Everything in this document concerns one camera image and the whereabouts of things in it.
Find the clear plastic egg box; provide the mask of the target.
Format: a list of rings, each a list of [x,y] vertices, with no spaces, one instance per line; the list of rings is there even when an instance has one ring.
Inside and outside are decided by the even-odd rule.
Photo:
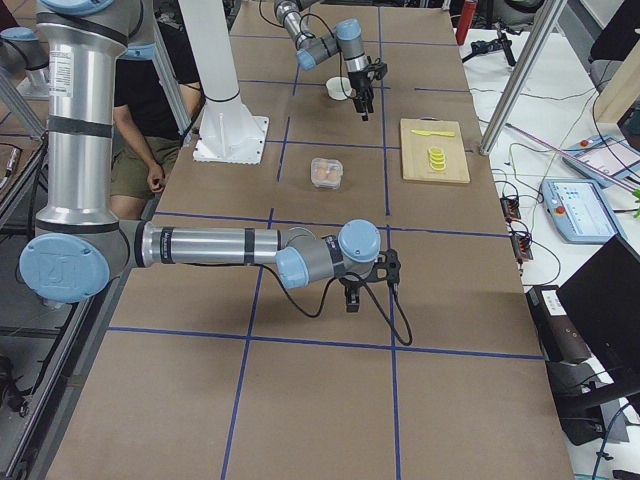
[[[337,184],[331,184],[331,183],[327,182],[326,179],[324,181],[316,181],[313,178],[313,176],[314,176],[316,171],[322,171],[322,170],[319,170],[317,168],[317,166],[316,166],[317,162],[320,159],[327,160],[329,162],[330,166],[331,166],[331,168],[328,171],[326,171],[327,175],[330,172],[336,172],[341,176],[341,179]],[[311,180],[311,183],[317,188],[338,189],[341,186],[343,174],[344,174],[343,165],[339,160],[336,160],[336,159],[325,159],[325,158],[314,158],[311,161],[311,165],[310,165],[310,180]]]

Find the black computer box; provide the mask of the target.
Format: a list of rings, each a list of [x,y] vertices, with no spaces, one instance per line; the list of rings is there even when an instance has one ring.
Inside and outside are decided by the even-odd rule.
[[[551,362],[578,365],[591,357],[557,294],[558,286],[533,286],[527,301],[539,340]]]

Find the white round bowl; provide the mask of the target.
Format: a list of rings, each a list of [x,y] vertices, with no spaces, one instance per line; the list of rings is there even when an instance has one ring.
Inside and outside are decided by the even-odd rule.
[[[336,101],[344,101],[351,98],[352,87],[346,77],[332,77],[325,82],[328,96]]]

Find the wooden cutting board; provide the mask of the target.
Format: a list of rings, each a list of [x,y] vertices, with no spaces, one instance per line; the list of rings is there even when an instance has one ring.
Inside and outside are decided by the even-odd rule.
[[[468,184],[460,126],[454,121],[400,120],[402,177],[414,182]]]

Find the lemon slice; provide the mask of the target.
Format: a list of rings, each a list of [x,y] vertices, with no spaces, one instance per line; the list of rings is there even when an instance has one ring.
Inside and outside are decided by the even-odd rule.
[[[447,168],[447,159],[444,150],[440,147],[432,146],[427,149],[428,163],[435,172],[444,172]]]

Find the yellow plastic knife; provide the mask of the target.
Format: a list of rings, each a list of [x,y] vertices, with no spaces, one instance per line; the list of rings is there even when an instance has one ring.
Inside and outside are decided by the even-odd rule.
[[[447,138],[453,138],[453,137],[456,136],[456,133],[454,131],[434,131],[434,130],[411,129],[411,133],[413,133],[415,135],[419,135],[419,136],[440,136],[440,137],[447,137]]]

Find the seated person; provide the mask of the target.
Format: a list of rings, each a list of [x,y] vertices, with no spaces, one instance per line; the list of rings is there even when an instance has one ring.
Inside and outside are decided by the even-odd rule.
[[[152,61],[117,60],[114,121],[124,147],[112,162],[110,208],[122,220],[138,220],[164,191],[182,144]]]

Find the blue teach pendant near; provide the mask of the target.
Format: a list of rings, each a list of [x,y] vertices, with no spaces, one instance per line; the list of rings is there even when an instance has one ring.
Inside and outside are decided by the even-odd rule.
[[[604,244],[615,235],[626,237],[595,180],[545,178],[541,190],[552,223],[567,242]]]

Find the blue teach pendant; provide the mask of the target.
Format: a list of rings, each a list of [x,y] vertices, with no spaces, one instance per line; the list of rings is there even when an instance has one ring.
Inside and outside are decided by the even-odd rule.
[[[570,156],[577,158],[582,164],[570,158],[563,160],[582,175],[596,180],[603,188],[612,183],[602,175],[597,175],[585,167],[591,165],[602,174],[624,180],[630,175],[639,178],[639,151],[632,148],[626,140],[611,135],[594,135],[565,149]]]
[[[595,180],[545,178],[541,190],[552,223],[567,242],[604,244],[615,235],[626,237]]]

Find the blue teach pendant far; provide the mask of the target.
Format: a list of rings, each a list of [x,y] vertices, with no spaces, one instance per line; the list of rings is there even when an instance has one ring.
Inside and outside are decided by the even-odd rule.
[[[577,158],[582,164],[570,158],[563,160],[582,175],[596,180],[603,188],[612,183],[602,175],[597,175],[585,167],[591,165],[602,174],[624,180],[630,175],[639,178],[639,151],[632,148],[626,140],[611,135],[594,135],[565,149],[570,156]]]

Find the black monitor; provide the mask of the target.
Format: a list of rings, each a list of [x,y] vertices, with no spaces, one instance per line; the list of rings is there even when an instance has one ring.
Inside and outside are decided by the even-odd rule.
[[[624,238],[609,239],[557,295],[612,379],[639,373],[639,254]]]

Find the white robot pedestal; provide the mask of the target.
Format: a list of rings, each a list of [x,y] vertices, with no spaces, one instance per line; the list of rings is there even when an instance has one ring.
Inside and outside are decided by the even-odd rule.
[[[184,0],[179,6],[205,97],[194,159],[258,164],[269,119],[252,115],[242,101],[223,4]]]

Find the aluminium frame post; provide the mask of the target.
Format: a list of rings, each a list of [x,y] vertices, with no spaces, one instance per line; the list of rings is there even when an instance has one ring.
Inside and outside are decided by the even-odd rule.
[[[534,21],[527,41],[522,49],[500,100],[491,116],[479,145],[479,153],[488,156],[493,149],[503,127],[515,107],[528,75],[544,48],[547,38],[557,24],[567,0],[545,1],[538,18]]]

